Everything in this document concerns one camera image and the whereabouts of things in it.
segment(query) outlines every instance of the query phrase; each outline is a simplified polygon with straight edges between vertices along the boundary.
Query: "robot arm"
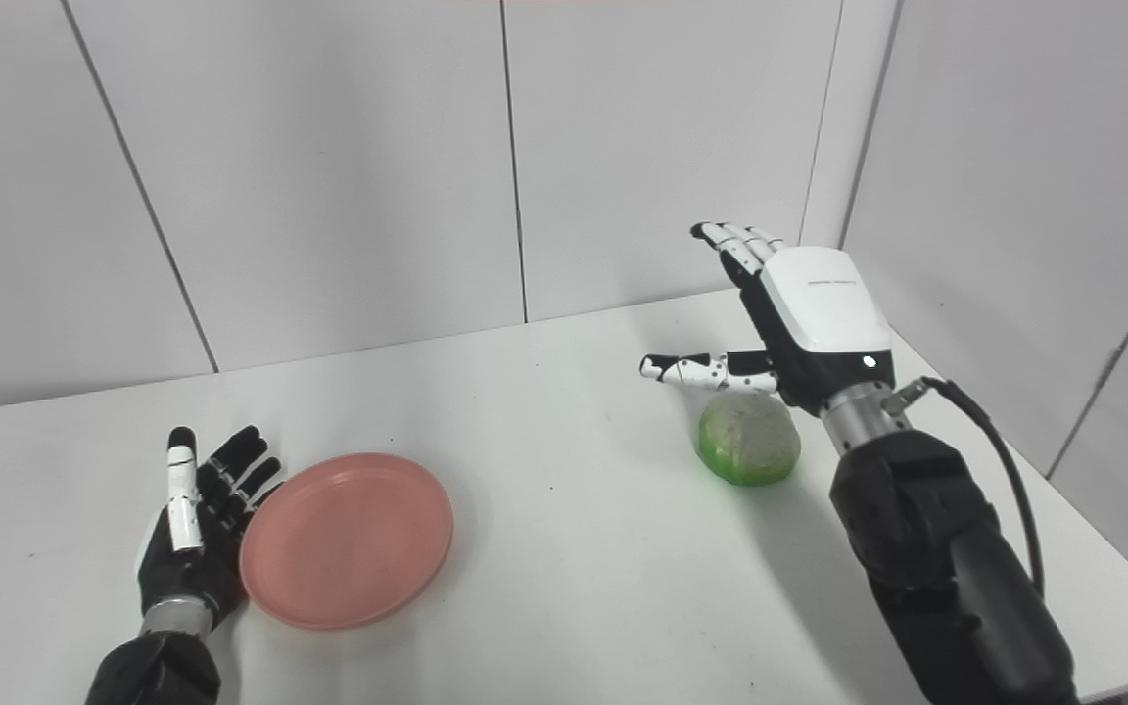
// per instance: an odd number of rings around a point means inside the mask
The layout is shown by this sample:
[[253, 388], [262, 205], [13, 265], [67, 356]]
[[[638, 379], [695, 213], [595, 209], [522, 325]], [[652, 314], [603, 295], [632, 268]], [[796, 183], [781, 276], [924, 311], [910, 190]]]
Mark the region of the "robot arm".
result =
[[138, 583], [142, 631], [103, 659], [86, 705], [213, 705], [220, 677], [203, 640], [241, 605], [238, 549], [259, 505], [252, 496], [281, 464], [254, 426], [243, 429], [204, 464], [194, 465], [194, 434], [168, 439], [168, 505], [147, 545]]
[[[885, 318], [841, 250], [786, 247], [729, 223], [699, 223], [693, 236], [720, 254], [738, 285], [775, 389], [827, 428], [840, 455], [829, 500], [927, 699], [1075, 704], [1069, 647], [1003, 539], [994, 508], [959, 452], [913, 429], [904, 409], [934, 387], [989, 428], [985, 414], [950, 382], [895, 387]], [[649, 355], [642, 374], [738, 389], [734, 355], [729, 370], [723, 359]]]

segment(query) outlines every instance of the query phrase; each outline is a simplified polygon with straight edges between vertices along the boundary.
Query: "pink plate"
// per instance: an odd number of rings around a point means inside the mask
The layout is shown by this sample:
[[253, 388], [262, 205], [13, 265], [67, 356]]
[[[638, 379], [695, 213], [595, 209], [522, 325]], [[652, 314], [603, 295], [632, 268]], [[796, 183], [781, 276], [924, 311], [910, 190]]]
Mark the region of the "pink plate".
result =
[[425, 468], [380, 452], [333, 458], [259, 508], [241, 541], [241, 580], [285, 624], [367, 625], [425, 589], [452, 530], [447, 491]]

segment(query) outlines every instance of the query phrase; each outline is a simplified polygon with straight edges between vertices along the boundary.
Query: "cable connector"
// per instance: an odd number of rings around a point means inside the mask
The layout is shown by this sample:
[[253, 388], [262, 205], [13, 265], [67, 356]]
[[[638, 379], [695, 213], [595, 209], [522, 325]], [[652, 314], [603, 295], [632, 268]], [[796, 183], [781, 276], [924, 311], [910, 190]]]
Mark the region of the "cable connector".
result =
[[927, 393], [928, 389], [931, 389], [931, 385], [927, 385], [924, 380], [917, 378], [904, 385], [902, 389], [891, 394], [890, 397], [882, 398], [881, 409], [891, 416], [900, 416], [906, 409], [908, 409], [909, 406], [916, 403], [918, 398], [925, 397], [925, 393]]

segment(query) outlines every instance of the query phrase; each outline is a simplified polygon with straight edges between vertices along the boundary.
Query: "green sponge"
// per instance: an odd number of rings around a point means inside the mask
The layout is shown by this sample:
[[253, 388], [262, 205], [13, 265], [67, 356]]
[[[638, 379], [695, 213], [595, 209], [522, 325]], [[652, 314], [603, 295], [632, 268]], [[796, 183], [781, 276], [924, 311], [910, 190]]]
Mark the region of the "green sponge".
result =
[[699, 458], [733, 485], [786, 478], [801, 448], [790, 409], [764, 394], [721, 394], [699, 416]]

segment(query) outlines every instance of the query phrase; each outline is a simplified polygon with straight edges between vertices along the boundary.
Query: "white table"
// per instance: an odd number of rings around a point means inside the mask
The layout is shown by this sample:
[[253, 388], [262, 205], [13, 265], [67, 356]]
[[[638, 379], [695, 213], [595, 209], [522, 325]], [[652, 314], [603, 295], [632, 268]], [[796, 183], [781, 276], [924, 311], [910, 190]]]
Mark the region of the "white table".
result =
[[[168, 430], [200, 451], [256, 423], [291, 473], [398, 452], [451, 495], [457, 539], [416, 602], [310, 634], [255, 607], [211, 645], [228, 704], [923, 702], [827, 490], [836, 456], [795, 420], [778, 486], [694, 458], [699, 398], [640, 379], [644, 353], [757, 346], [710, 293], [233, 373], [0, 407], [0, 704], [81, 702], [134, 636], [133, 553], [165, 500]], [[899, 378], [931, 373], [902, 341]], [[918, 428], [966, 455], [1021, 547], [984, 437], [938, 398]], [[1084, 699], [1128, 690], [1128, 563], [1022, 464], [1048, 602]]]

